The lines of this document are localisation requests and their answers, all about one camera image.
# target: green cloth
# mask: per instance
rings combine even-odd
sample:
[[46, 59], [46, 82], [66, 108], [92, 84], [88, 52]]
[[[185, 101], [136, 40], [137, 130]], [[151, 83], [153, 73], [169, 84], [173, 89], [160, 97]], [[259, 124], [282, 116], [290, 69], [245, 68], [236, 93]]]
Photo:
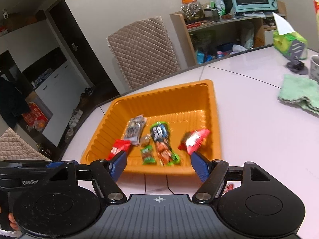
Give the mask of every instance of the green cloth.
[[285, 74], [278, 99], [319, 115], [319, 85], [315, 80]]

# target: mug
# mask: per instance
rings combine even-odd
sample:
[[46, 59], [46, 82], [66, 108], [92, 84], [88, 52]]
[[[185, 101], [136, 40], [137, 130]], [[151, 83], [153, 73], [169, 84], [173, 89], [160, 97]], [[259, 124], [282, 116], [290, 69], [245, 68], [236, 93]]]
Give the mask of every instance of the mug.
[[319, 83], [319, 56], [312, 56], [310, 62], [309, 78]]

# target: red snack package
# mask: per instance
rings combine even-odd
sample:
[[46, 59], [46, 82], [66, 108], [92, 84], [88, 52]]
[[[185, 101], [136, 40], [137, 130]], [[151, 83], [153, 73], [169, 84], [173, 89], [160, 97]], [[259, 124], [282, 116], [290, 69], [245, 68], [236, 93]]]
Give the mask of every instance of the red snack package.
[[229, 183], [229, 184], [227, 184], [227, 186], [226, 186], [226, 188], [225, 188], [225, 190], [224, 190], [224, 192], [223, 192], [223, 195], [226, 193], [226, 192], [229, 192], [229, 191], [231, 191], [231, 190], [233, 190], [234, 189], [234, 183]]
[[130, 149], [131, 141], [130, 140], [121, 140], [121, 139], [116, 139], [111, 153], [109, 154], [108, 158], [106, 160], [111, 160], [114, 156], [116, 156], [120, 151], [125, 151], [128, 152]]
[[209, 133], [210, 131], [206, 128], [185, 133], [178, 149], [185, 150], [189, 155], [191, 155], [194, 151], [197, 151], [200, 148], [204, 138], [206, 138]]

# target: quilted chair cushion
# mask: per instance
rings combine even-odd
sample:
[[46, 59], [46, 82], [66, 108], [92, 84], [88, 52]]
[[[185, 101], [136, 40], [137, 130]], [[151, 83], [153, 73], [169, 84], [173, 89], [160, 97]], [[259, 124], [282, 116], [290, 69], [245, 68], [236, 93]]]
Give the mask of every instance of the quilted chair cushion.
[[107, 39], [131, 89], [180, 70], [160, 16], [134, 22]]
[[41, 153], [27, 144], [17, 133], [8, 128], [0, 137], [0, 161], [3, 160], [46, 160]]

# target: orange plastic tray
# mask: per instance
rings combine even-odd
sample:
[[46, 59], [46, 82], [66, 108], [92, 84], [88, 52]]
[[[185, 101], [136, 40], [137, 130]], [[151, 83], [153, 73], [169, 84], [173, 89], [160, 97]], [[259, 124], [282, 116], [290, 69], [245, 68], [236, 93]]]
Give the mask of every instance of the orange plastic tray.
[[142, 135], [150, 132], [150, 126], [157, 121], [166, 121], [170, 128], [172, 149], [180, 156], [181, 163], [174, 166], [160, 166], [154, 149], [157, 165], [143, 165], [140, 146], [131, 146], [128, 152], [125, 172], [144, 174], [192, 175], [190, 156], [177, 149], [187, 131], [208, 128], [200, 152], [208, 159], [221, 159], [220, 134], [213, 82], [203, 80], [182, 85], [161, 88], [115, 99], [82, 158], [82, 164], [90, 164], [108, 157], [116, 139], [123, 138], [128, 121], [140, 114], [147, 118]]

